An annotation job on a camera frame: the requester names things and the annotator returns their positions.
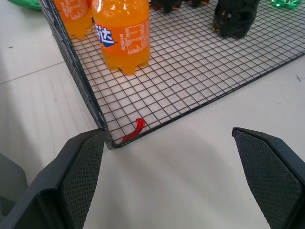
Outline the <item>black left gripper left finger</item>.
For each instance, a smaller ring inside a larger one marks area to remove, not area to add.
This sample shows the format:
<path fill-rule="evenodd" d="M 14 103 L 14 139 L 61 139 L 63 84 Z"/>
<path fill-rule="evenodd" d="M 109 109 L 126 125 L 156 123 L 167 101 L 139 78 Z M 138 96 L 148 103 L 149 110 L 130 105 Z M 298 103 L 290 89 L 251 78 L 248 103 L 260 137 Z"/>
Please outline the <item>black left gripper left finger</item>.
<path fill-rule="evenodd" d="M 82 229 L 94 196 L 104 129 L 69 139 L 34 178 L 6 216 L 2 229 Z"/>

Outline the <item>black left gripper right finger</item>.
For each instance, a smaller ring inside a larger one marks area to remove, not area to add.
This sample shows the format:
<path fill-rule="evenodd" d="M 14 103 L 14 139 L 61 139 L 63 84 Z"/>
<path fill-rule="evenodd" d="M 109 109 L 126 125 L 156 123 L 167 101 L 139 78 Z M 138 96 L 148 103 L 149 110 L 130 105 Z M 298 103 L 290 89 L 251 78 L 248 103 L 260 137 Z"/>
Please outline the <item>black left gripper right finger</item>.
<path fill-rule="evenodd" d="M 247 184 L 272 229 L 305 227 L 305 163 L 280 138 L 235 127 Z"/>

